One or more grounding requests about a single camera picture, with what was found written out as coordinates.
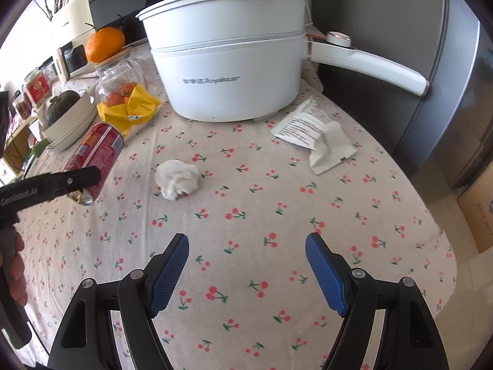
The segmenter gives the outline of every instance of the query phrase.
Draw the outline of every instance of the floor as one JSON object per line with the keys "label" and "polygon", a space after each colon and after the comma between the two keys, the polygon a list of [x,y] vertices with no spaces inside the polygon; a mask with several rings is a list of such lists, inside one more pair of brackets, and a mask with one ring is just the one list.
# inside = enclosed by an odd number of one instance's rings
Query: floor
{"label": "floor", "polygon": [[493,249],[479,254],[442,170],[431,156],[412,184],[447,233],[457,260],[457,287],[435,319],[450,370],[468,370],[493,333]]}

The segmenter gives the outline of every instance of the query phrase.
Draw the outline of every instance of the finger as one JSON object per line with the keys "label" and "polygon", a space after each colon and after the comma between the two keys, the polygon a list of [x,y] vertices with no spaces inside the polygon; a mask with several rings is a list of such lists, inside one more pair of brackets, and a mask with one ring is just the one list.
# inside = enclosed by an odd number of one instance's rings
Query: finger
{"label": "finger", "polygon": [[24,294],[24,296],[22,296],[22,298],[20,298],[17,303],[19,303],[21,306],[25,306],[28,304],[28,294],[27,292]]}
{"label": "finger", "polygon": [[22,252],[24,250],[24,241],[22,240],[21,234],[17,233],[15,236],[15,250],[17,252]]}
{"label": "finger", "polygon": [[26,294],[26,279],[24,276],[10,283],[10,295],[18,301]]}
{"label": "finger", "polygon": [[18,280],[24,274],[24,270],[25,267],[22,257],[18,253],[14,254],[12,262],[10,263],[10,276],[12,279]]}

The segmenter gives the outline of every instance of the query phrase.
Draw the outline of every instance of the cherry print tablecloth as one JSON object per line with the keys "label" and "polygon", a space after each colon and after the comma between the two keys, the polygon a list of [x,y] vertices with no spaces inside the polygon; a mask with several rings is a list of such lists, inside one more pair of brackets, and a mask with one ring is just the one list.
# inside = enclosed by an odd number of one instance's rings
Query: cherry print tablecloth
{"label": "cherry print tablecloth", "polygon": [[[48,347],[84,278],[102,283],[144,268],[177,232],[190,238],[190,257],[168,308],[154,320],[175,369],[320,368],[341,319],[305,258],[312,231],[374,278],[412,276],[433,315],[440,311],[457,272],[446,235],[388,153],[321,95],[310,64],[298,98],[268,120],[203,123],[173,112],[149,47],[135,52],[146,59],[146,75],[165,103],[127,141],[95,205],[63,196],[21,213],[27,311]],[[307,150],[269,133],[311,95],[358,149],[318,176]],[[60,154],[45,151],[30,175],[60,170],[77,145]],[[154,172],[169,159],[199,167],[195,194],[176,202],[161,196]],[[379,313],[364,368],[374,361],[382,320]],[[113,327],[122,366],[132,368],[117,313]],[[39,358],[35,348],[23,354]]]}

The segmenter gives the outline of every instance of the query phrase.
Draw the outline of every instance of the human hand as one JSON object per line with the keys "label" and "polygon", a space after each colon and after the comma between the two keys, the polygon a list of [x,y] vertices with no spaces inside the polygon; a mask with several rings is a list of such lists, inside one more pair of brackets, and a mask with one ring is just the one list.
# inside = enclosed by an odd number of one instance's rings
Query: human hand
{"label": "human hand", "polygon": [[[10,263],[10,269],[4,269],[10,271],[10,295],[12,298],[22,306],[25,306],[28,302],[28,293],[26,291],[26,278],[24,277],[24,262],[19,252],[24,250],[24,241],[22,237],[17,234],[15,236],[15,251],[12,263]],[[0,252],[0,266],[3,264],[2,252]]]}

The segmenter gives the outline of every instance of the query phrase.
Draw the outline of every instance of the white electric cooking pot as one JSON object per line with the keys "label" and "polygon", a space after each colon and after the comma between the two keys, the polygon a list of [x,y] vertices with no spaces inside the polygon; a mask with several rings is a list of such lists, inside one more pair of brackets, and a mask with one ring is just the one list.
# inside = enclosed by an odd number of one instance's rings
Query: white electric cooking pot
{"label": "white electric cooking pot", "polygon": [[307,0],[164,0],[138,15],[173,109],[198,121],[257,118],[289,105],[303,60],[361,72],[418,96],[418,72],[351,47],[331,32],[305,36]]}

